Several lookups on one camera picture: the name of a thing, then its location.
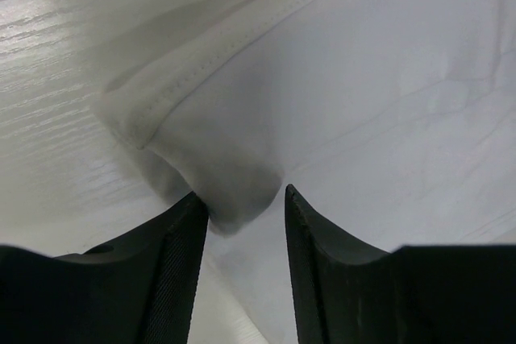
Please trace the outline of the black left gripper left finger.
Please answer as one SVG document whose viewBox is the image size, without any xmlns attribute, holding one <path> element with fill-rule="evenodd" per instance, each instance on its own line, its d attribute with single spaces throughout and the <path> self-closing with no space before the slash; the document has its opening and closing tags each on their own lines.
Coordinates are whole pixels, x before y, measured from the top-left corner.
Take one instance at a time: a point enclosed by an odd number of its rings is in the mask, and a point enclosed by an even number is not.
<svg viewBox="0 0 516 344">
<path fill-rule="evenodd" d="M 187 342 L 207 224 L 190 193 L 82 254 L 2 247 L 2 342 Z"/>
</svg>

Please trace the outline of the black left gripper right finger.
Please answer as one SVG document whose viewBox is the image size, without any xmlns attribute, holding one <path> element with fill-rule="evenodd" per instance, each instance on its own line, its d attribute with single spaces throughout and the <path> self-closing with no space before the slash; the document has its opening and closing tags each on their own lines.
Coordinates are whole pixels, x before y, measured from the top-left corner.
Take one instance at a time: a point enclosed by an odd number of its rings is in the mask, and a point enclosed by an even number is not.
<svg viewBox="0 0 516 344">
<path fill-rule="evenodd" d="M 374 247 L 292 185 L 285 233 L 300 343 L 512 343 L 515 247 Z"/>
</svg>

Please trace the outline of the white skirt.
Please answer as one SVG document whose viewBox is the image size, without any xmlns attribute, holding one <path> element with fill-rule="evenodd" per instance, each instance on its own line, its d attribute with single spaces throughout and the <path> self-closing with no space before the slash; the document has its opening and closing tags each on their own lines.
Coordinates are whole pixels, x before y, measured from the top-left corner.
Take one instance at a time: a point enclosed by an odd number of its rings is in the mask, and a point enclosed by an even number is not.
<svg viewBox="0 0 516 344">
<path fill-rule="evenodd" d="M 515 227 L 515 0 L 244 0 L 95 109 L 271 343 L 297 340 L 283 197 L 390 250 Z"/>
</svg>

